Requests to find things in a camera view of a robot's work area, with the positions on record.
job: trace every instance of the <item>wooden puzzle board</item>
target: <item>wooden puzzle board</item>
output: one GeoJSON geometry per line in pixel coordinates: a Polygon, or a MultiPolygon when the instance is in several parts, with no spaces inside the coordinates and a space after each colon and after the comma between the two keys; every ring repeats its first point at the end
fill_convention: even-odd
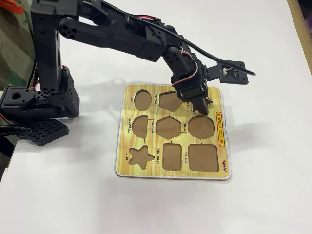
{"type": "Polygon", "coordinates": [[[190,102],[177,101],[171,85],[127,85],[121,111],[116,173],[127,177],[228,179],[231,171],[222,95],[216,87],[207,88],[209,113],[203,116],[193,111],[196,108],[190,102]],[[189,127],[192,127],[193,135],[212,136],[196,138],[189,127]]]}

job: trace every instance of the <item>white table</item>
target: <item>white table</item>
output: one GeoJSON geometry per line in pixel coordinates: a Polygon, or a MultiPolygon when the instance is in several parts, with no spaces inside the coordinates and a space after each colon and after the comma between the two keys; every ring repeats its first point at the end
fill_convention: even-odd
{"type": "Polygon", "coordinates": [[[112,3],[155,15],[208,52],[257,72],[247,86],[210,83],[224,95],[232,177],[117,177],[123,88],[169,83],[170,69],[162,59],[62,38],[80,116],[66,121],[69,135],[44,147],[18,142],[0,185],[0,233],[312,233],[312,77],[286,1],[112,3]]]}

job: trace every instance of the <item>red wire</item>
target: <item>red wire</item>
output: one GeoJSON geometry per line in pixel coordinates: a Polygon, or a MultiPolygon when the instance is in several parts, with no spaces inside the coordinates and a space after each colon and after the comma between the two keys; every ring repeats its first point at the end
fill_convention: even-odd
{"type": "Polygon", "coordinates": [[[154,16],[149,16],[149,15],[136,15],[137,17],[147,17],[147,18],[151,18],[151,19],[156,19],[156,17],[154,16]]]}

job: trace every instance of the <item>cable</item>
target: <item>cable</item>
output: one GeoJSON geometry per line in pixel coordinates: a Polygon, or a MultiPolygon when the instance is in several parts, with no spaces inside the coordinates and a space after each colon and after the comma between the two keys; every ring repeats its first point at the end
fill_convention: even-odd
{"type": "Polygon", "coordinates": [[[9,136],[18,134],[19,136],[28,136],[32,129],[22,125],[2,125],[0,126],[0,136],[9,136]]]}
{"type": "Polygon", "coordinates": [[[236,68],[237,70],[239,70],[239,71],[241,71],[241,72],[243,72],[243,73],[246,73],[246,74],[255,76],[255,73],[254,73],[254,72],[252,72],[252,71],[250,71],[250,70],[247,70],[247,69],[245,69],[245,68],[242,68],[242,67],[240,67],[240,66],[237,66],[237,65],[235,65],[235,64],[232,64],[232,63],[230,63],[230,62],[224,61],[224,60],[222,60],[222,59],[220,59],[220,58],[218,58],[218,57],[216,57],[216,56],[211,55],[211,54],[207,53],[206,51],[204,51],[203,49],[201,49],[201,48],[199,48],[198,46],[196,46],[195,44],[193,44],[192,42],[186,40],[185,38],[179,36],[178,34],[176,34],[176,33],[174,33],[174,32],[169,31],[169,30],[166,29],[166,28],[163,28],[163,27],[161,27],[161,26],[159,26],[159,25],[156,25],[156,24],[154,24],[154,23],[152,23],[152,22],[149,22],[149,21],[146,21],[146,20],[144,20],[144,19],[140,19],[140,18],[138,18],[138,17],[135,16],[135,15],[128,14],[127,12],[124,12],[124,11],[120,10],[119,8],[113,6],[113,5],[111,5],[111,4],[109,4],[109,3],[105,2],[105,1],[102,1],[102,4],[104,4],[106,7],[110,8],[110,9],[112,9],[112,10],[114,10],[114,11],[116,11],[116,12],[118,12],[118,13],[120,13],[120,14],[126,16],[126,17],[130,17],[130,18],[132,18],[132,19],[134,19],[134,20],[136,20],[136,21],[139,21],[139,22],[142,22],[142,23],[147,24],[147,25],[149,25],[149,26],[152,26],[152,27],[154,27],[154,28],[157,28],[157,29],[160,30],[160,31],[163,31],[163,32],[165,32],[165,33],[167,33],[167,34],[169,34],[169,35],[171,35],[171,36],[173,36],[173,37],[178,38],[180,41],[186,43],[187,45],[189,45],[190,47],[192,47],[193,49],[195,49],[196,51],[198,51],[198,52],[201,53],[202,55],[204,55],[204,56],[206,56],[206,57],[208,57],[208,58],[210,58],[210,59],[212,59],[212,60],[214,60],[214,61],[216,61],[216,62],[222,63],[222,64],[225,65],[225,66],[229,66],[229,67],[232,67],[232,68],[236,68]]]}
{"type": "Polygon", "coordinates": [[[177,82],[173,83],[173,84],[172,84],[172,87],[174,87],[174,86],[175,86],[176,84],[178,84],[178,83],[185,82],[185,81],[189,80],[190,78],[194,77],[194,76],[196,75],[197,71],[198,71],[198,64],[197,64],[197,62],[195,62],[195,60],[193,59],[192,55],[190,55],[190,53],[184,51],[183,49],[182,49],[181,53],[182,53],[182,54],[185,54],[185,55],[187,55],[187,56],[189,56],[189,57],[191,58],[191,60],[194,61],[195,66],[196,66],[196,70],[195,70],[195,72],[194,72],[193,74],[191,74],[189,77],[183,78],[183,79],[178,80],[177,82]]]}

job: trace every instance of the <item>robotic arm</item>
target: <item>robotic arm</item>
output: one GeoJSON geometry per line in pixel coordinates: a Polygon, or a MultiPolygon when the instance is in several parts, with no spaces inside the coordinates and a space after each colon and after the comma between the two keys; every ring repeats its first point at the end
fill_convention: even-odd
{"type": "Polygon", "coordinates": [[[207,81],[248,84],[243,62],[222,61],[207,68],[182,35],[147,15],[130,15],[100,0],[37,0],[31,16],[41,91],[6,87],[0,112],[17,123],[79,115],[79,96],[67,67],[61,64],[60,34],[97,47],[111,48],[157,62],[163,57],[173,76],[177,96],[207,114],[207,81]],[[87,18],[96,26],[79,22],[87,18]]]}

